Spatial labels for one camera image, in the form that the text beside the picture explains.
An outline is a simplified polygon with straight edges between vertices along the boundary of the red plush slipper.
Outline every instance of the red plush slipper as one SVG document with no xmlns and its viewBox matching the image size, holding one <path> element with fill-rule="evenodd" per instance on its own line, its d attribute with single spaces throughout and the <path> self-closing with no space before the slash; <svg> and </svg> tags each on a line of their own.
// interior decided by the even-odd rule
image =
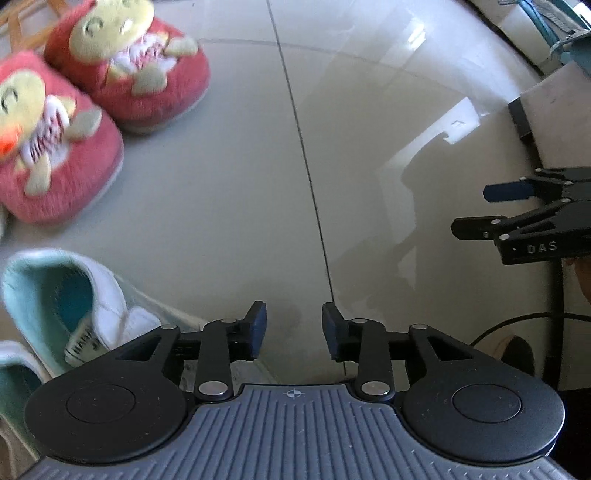
<svg viewBox="0 0 591 480">
<path fill-rule="evenodd" d="M 113 120 L 35 53 L 0 63 L 0 210 L 26 223 L 68 220 L 107 189 L 122 159 Z"/>
<path fill-rule="evenodd" d="M 149 0 L 87 0 L 50 34 L 45 58 L 127 130 L 148 133 L 196 106 L 209 64 Z"/>
</svg>

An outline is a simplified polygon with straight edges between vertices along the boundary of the teal object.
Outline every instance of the teal object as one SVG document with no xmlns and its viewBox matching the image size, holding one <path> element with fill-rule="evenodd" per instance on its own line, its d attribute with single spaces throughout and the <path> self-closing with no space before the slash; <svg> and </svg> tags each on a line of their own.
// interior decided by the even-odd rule
<svg viewBox="0 0 591 480">
<path fill-rule="evenodd" d="M 25 427 L 24 408 L 31 394 L 41 386 L 41 380 L 24 365 L 0 364 L 0 417 L 11 426 L 23 443 L 30 445 Z"/>
<path fill-rule="evenodd" d="M 53 375 L 71 369 L 64 349 L 78 321 L 92 309 L 90 280 L 61 250 L 17 257 L 2 278 L 6 310 Z"/>
<path fill-rule="evenodd" d="M 538 12 L 532 0 L 501 0 L 499 3 L 503 5 L 517 4 L 527 14 L 530 20 L 534 23 L 548 46 L 551 47 L 550 56 L 554 53 L 560 55 L 562 64 L 566 64 L 571 60 L 577 62 L 587 74 L 591 75 L 591 40 L 588 35 L 591 35 L 591 25 L 571 8 L 571 6 L 564 0 L 548 0 L 564 15 L 573 20 L 579 27 L 580 31 L 574 35 L 560 39 L 556 32 L 548 25 L 546 19 Z M 565 51 L 564 46 L 571 44 L 570 50 Z"/>
<path fill-rule="evenodd" d="M 73 333 L 92 310 L 92 284 L 85 273 L 74 271 L 61 280 L 56 291 L 56 313 L 66 328 Z"/>
<path fill-rule="evenodd" d="M 591 37 L 575 40 L 570 46 L 570 57 L 591 75 Z"/>
</svg>

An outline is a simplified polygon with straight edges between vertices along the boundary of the shoe label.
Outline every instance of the shoe label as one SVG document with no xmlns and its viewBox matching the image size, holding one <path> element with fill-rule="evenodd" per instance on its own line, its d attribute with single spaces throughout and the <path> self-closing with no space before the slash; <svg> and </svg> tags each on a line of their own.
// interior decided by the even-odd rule
<svg viewBox="0 0 591 480">
<path fill-rule="evenodd" d="M 92 329 L 92 314 L 88 314 L 70 336 L 64 351 L 64 360 L 73 367 L 79 367 L 107 352 Z"/>
</svg>

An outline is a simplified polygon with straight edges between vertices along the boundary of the yellow cartoon character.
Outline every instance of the yellow cartoon character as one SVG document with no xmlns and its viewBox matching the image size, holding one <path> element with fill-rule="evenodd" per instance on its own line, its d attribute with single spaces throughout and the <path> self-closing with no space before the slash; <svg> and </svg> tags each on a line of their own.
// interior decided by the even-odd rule
<svg viewBox="0 0 591 480">
<path fill-rule="evenodd" d="M 70 52 L 83 64 L 107 61 L 108 83 L 133 76 L 134 96 L 162 92 L 177 59 L 195 55 L 198 46 L 190 37 L 149 33 L 153 20 L 149 0 L 97 0 L 72 29 Z"/>
<path fill-rule="evenodd" d="M 67 160 L 70 143 L 99 128 L 99 108 L 74 116 L 75 110 L 74 99 L 46 95 L 43 79 L 32 70 L 17 70 L 0 83 L 0 162 L 16 156 L 16 172 L 29 171 L 26 196 L 47 193 L 51 171 Z"/>
</svg>

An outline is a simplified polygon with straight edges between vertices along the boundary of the human hand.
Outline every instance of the human hand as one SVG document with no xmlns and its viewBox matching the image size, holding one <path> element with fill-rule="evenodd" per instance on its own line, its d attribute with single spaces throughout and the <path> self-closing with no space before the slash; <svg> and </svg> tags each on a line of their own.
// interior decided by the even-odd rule
<svg viewBox="0 0 591 480">
<path fill-rule="evenodd" d="M 581 291 L 589 304 L 591 304 L 591 257 L 569 258 L 566 264 L 568 266 L 574 265 L 574 272 L 579 279 Z"/>
</svg>

